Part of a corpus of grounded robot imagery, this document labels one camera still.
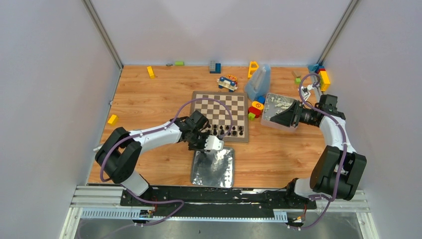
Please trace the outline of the translucent blue plastic container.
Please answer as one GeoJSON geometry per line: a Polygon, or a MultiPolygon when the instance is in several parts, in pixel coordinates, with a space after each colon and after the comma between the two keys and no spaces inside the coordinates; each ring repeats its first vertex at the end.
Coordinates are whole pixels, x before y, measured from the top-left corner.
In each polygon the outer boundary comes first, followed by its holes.
{"type": "Polygon", "coordinates": [[[268,64],[264,64],[253,73],[244,87],[244,92],[250,101],[255,101],[269,92],[270,85],[271,67],[268,64]]]}

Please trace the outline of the wooden chessboard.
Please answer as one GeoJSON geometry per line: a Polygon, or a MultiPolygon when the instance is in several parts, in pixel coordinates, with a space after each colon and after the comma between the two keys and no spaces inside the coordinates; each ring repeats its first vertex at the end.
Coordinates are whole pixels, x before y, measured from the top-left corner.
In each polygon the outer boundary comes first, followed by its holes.
{"type": "Polygon", "coordinates": [[[237,131],[239,126],[245,127],[245,137],[225,136],[224,141],[227,142],[248,142],[249,141],[249,127],[248,127],[248,98],[245,93],[232,93],[232,92],[211,92],[211,91],[194,91],[192,94],[191,112],[199,111],[203,114],[211,125],[210,129],[207,127],[204,132],[213,135],[213,125],[216,124],[218,135],[220,131],[224,130],[227,135],[232,132],[232,127],[236,126],[237,131]]]}

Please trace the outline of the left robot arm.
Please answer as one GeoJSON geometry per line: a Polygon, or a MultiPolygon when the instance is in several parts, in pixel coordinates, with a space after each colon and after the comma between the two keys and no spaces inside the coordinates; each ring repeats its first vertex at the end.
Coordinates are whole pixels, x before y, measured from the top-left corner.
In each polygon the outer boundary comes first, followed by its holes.
{"type": "Polygon", "coordinates": [[[139,156],[167,145],[187,142],[189,150],[212,151],[222,149],[220,139],[203,129],[208,120],[199,111],[189,117],[173,118],[163,125],[146,130],[126,131],[116,128],[99,148],[95,161],[115,184],[133,193],[133,199],[141,206],[152,201],[149,183],[135,171],[139,156]]]}

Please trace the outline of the red yellow blue block toy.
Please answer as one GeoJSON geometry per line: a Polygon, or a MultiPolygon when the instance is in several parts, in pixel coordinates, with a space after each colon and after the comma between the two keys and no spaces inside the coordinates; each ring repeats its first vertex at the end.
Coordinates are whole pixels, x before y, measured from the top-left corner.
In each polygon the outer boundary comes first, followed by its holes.
{"type": "Polygon", "coordinates": [[[265,108],[265,98],[259,96],[255,101],[252,102],[251,106],[248,108],[248,119],[254,120],[262,116],[265,108]]]}

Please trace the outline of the colourful toy car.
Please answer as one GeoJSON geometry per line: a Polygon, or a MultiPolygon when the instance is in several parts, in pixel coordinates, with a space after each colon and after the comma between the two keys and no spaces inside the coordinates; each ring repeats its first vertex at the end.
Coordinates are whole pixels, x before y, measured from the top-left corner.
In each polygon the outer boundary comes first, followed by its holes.
{"type": "Polygon", "coordinates": [[[229,92],[234,92],[238,89],[237,78],[233,75],[221,76],[217,83],[220,89],[226,88],[229,92]]]}

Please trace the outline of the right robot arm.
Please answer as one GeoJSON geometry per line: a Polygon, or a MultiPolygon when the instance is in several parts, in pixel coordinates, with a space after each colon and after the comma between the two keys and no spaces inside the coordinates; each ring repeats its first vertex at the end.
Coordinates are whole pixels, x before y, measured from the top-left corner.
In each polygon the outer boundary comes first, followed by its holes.
{"type": "Polygon", "coordinates": [[[286,187],[284,201],[296,208],[306,199],[351,200],[366,167],[367,159],[350,144],[345,130],[345,115],[338,111],[337,97],[322,95],[309,109],[295,100],[285,111],[270,118],[271,122],[297,127],[304,123],[318,127],[324,137],[325,149],[306,179],[295,178],[286,187]]]}

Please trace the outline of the silver tray black pieces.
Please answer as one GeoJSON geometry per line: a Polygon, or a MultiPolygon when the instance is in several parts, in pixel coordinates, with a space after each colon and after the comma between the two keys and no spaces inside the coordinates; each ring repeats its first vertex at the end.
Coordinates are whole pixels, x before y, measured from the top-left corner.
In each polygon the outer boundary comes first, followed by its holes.
{"type": "Polygon", "coordinates": [[[224,147],[220,151],[195,151],[190,181],[193,185],[231,188],[234,185],[235,150],[224,147]]]}

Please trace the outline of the silver tray white pieces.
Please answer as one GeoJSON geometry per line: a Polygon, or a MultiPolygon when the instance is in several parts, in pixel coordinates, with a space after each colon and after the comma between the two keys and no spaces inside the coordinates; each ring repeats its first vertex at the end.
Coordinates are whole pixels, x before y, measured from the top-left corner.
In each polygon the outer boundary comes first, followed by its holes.
{"type": "Polygon", "coordinates": [[[279,114],[287,112],[295,102],[294,98],[282,96],[279,94],[268,93],[266,95],[264,110],[261,116],[261,124],[263,126],[280,129],[288,132],[295,132],[296,128],[293,126],[284,126],[276,122],[270,121],[270,118],[279,114]]]}

